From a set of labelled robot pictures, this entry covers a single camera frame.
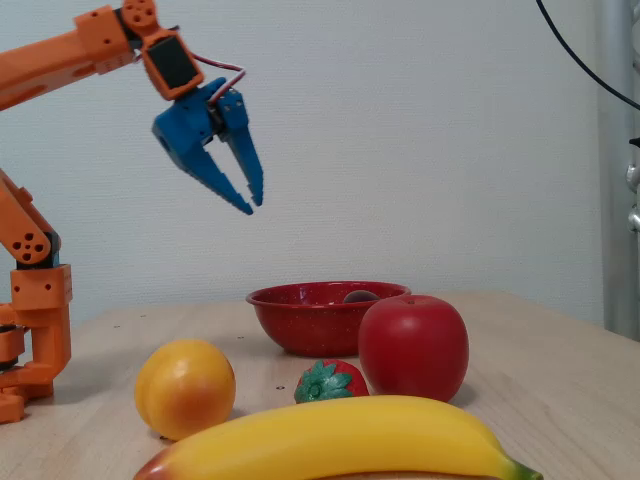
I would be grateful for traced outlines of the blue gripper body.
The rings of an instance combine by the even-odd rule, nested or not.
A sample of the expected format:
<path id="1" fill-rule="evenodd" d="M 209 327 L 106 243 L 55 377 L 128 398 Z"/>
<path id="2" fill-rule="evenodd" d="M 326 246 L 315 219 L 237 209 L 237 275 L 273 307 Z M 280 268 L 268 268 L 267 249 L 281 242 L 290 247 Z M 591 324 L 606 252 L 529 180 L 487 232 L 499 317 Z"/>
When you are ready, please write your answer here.
<path id="1" fill-rule="evenodd" d="M 196 87 L 154 119 L 152 133 L 175 164 L 185 164 L 193 151 L 203 150 L 212 139 L 208 102 L 225 81 L 219 77 Z"/>

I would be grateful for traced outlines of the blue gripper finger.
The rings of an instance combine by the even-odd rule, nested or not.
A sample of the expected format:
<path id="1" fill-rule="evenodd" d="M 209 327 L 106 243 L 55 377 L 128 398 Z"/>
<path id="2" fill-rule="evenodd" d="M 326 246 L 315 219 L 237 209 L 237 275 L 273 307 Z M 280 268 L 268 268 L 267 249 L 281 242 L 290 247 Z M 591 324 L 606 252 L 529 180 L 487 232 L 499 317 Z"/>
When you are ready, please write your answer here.
<path id="1" fill-rule="evenodd" d="M 229 145 L 242 169 L 253 202 L 261 206 L 264 195 L 263 169 L 250 135 L 249 117 L 241 93 L 228 90 L 217 100 L 217 112 L 224 124 L 220 138 Z"/>
<path id="2" fill-rule="evenodd" d="M 177 155 L 176 165 L 204 187 L 246 215 L 252 215 L 252 207 L 218 168 L 211 155 L 202 147 L 195 146 Z"/>

